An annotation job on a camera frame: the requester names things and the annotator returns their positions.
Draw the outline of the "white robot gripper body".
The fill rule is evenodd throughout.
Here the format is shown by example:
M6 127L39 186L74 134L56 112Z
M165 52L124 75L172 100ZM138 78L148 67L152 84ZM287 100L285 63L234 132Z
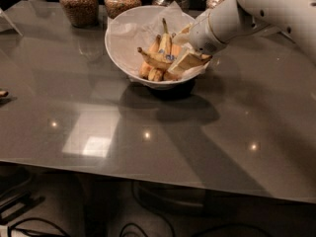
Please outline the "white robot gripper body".
M211 10L206 10L197 16L189 31L189 44L201 53L214 55L224 49L226 44L213 32L210 13Z

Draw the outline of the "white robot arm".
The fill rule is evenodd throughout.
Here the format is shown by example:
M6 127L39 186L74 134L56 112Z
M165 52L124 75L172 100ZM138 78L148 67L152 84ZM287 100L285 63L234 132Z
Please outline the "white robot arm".
M224 0L201 13L175 43L214 55L235 38L269 27L287 34L316 63L316 0Z

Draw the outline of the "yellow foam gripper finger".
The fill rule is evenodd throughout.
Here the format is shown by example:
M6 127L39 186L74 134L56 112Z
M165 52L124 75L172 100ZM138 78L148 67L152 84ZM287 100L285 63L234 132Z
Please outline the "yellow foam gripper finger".
M172 37L173 43L177 45L186 44L190 38L190 29L192 25L192 23L189 23L184 28L182 28L177 34L174 34Z
M168 72L177 76L182 75L187 70L207 64L211 60L211 56L201 54L192 50L185 50L168 68Z

